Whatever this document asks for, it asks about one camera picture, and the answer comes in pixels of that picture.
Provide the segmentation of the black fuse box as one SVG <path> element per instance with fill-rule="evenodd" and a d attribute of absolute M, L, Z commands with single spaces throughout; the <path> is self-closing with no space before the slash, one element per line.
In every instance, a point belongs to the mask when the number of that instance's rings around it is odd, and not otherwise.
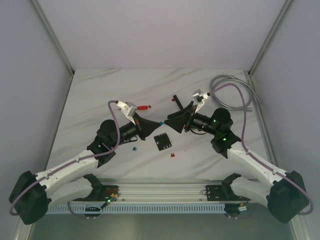
<path fill-rule="evenodd" d="M 159 151 L 163 151 L 172 147 L 172 143 L 166 132 L 156 135 L 153 138 Z"/>

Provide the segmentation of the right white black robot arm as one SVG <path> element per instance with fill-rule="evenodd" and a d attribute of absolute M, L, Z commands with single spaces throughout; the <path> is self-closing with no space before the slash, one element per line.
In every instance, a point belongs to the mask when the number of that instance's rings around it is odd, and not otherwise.
<path fill-rule="evenodd" d="M 243 138 L 232 132 L 233 121 L 227 109 L 217 108 L 208 117 L 197 113 L 196 108 L 190 103 L 168 115 L 164 123 L 178 133 L 194 128 L 213 135 L 210 143 L 215 152 L 241 165 L 256 179 L 253 181 L 239 173 L 231 174 L 221 183 L 223 197 L 228 200 L 244 197 L 255 201 L 266 207 L 281 223 L 288 223 L 296 215 L 303 214 L 306 207 L 313 208 L 302 176 L 297 171 L 285 171 L 249 150 Z"/>

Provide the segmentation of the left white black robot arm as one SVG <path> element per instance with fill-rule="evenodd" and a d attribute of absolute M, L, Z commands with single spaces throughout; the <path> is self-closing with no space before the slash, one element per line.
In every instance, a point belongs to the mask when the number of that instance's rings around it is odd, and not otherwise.
<path fill-rule="evenodd" d="M 8 198 L 10 215 L 19 216 L 25 225 L 31 225 L 57 205 L 77 199 L 99 200 L 103 185 L 94 171 L 116 155 L 117 146 L 134 137 L 144 141 L 160 125 L 138 114 L 120 128 L 114 120 L 103 121 L 93 142 L 74 158 L 45 171 L 28 170 L 19 176 Z"/>

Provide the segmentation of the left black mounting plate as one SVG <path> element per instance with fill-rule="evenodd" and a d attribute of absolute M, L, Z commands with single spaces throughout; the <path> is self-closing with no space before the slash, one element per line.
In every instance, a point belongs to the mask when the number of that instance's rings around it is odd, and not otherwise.
<path fill-rule="evenodd" d="M 118 185 L 103 185 L 100 190 L 94 189 L 89 196 L 81 198 L 81 200 L 87 202 L 105 202 L 115 197 L 118 192 Z"/>

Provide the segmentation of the black mounting plate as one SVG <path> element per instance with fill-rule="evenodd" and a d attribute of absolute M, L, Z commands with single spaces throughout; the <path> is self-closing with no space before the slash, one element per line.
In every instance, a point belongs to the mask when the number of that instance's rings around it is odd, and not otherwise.
<path fill-rule="evenodd" d="M 118 192 L 118 185 L 103 185 L 100 190 L 94 189 L 89 196 L 81 198 L 81 200 L 87 202 L 105 202 L 115 197 Z"/>
<path fill-rule="evenodd" d="M 230 201 L 240 201 L 241 197 L 234 194 L 230 186 L 223 185 L 206 185 L 205 195 L 207 201 L 216 202 L 230 202 Z"/>

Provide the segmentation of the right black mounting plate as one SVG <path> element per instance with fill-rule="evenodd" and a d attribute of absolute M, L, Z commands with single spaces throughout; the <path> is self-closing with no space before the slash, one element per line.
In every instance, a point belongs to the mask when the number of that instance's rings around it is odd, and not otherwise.
<path fill-rule="evenodd" d="M 216 202 L 230 202 L 230 201 L 240 201 L 241 197 L 234 194 L 230 186 L 223 185 L 206 185 L 205 195 L 207 201 Z"/>

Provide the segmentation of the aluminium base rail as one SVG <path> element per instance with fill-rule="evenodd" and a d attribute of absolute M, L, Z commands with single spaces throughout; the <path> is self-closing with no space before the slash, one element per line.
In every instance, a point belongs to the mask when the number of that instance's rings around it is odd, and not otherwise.
<path fill-rule="evenodd" d="M 190 204 L 207 202 L 207 185 L 220 185 L 206 179 L 107 179 L 105 186 L 118 186 L 117 204 Z"/>

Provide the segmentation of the right aluminium frame post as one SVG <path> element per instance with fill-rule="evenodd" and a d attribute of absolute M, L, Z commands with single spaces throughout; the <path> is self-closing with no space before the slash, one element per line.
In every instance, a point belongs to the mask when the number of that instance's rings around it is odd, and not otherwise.
<path fill-rule="evenodd" d="M 285 0 L 277 17 L 275 18 L 274 23 L 272 24 L 272 27 L 270 28 L 266 39 L 264 40 L 252 66 L 250 67 L 250 70 L 248 71 L 248 74 L 250 77 L 252 77 L 255 72 L 257 71 L 260 63 L 262 62 L 264 56 L 266 55 L 267 51 L 271 47 L 277 33 L 281 29 L 283 22 L 285 21 L 288 13 L 290 12 L 292 6 L 294 5 L 295 0 Z"/>

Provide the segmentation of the aluminium frame post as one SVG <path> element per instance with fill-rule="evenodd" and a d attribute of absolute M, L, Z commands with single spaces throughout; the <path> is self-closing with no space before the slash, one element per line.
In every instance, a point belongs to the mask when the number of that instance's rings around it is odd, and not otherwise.
<path fill-rule="evenodd" d="M 288 13 L 290 12 L 292 6 L 294 5 L 295 0 L 285 0 L 277 17 L 275 18 L 274 23 L 272 24 L 272 27 L 270 28 L 266 39 L 264 40 L 252 66 L 250 67 L 250 70 L 248 71 L 248 74 L 250 77 L 252 77 L 255 72 L 257 71 L 260 63 L 262 62 L 264 56 L 266 55 L 267 51 L 271 47 L 277 33 L 281 29 L 283 22 L 285 21 Z"/>
<path fill-rule="evenodd" d="M 60 41 L 58 40 L 53 27 L 51 26 L 43 8 L 41 7 L 38 0 L 30 0 L 29 1 L 32 8 L 34 9 L 39 21 L 41 22 L 46 34 L 48 35 L 55 51 L 57 52 L 61 62 L 69 73 L 70 77 L 73 78 L 75 74 L 75 70 L 73 69 Z"/>

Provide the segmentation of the left aluminium frame post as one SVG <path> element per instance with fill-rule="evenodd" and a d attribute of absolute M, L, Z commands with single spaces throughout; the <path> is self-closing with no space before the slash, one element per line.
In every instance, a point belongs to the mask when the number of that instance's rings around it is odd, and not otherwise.
<path fill-rule="evenodd" d="M 30 0 L 29 1 L 32 8 L 34 9 L 39 21 L 41 22 L 46 34 L 48 35 L 55 51 L 57 52 L 61 62 L 69 73 L 70 77 L 73 78 L 75 74 L 75 70 L 73 69 L 60 41 L 58 40 L 53 27 L 51 26 L 43 8 L 41 7 L 38 0 Z"/>

